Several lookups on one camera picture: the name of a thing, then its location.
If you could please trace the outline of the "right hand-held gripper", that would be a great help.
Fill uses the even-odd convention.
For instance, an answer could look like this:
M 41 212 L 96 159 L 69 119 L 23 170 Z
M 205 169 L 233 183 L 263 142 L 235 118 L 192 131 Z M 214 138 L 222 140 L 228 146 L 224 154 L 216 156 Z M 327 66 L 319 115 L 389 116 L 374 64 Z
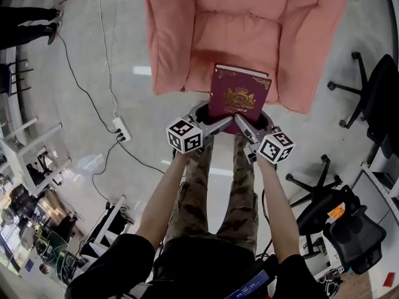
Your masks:
M 256 162 L 258 154 L 276 165 L 287 159 L 295 147 L 295 143 L 264 112 L 255 124 L 250 124 L 240 114 L 235 114 L 234 122 L 248 139 L 245 155 L 250 164 Z

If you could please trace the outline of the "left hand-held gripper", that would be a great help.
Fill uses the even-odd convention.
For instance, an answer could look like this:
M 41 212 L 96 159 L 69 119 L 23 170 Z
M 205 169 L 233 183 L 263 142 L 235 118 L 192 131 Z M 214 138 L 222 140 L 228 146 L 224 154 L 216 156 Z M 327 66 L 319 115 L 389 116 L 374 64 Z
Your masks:
M 228 116 L 211 122 L 209 103 L 200 102 L 189 113 L 174 120 L 166 128 L 169 145 L 182 154 L 201 154 L 211 137 L 226 129 L 233 122 Z

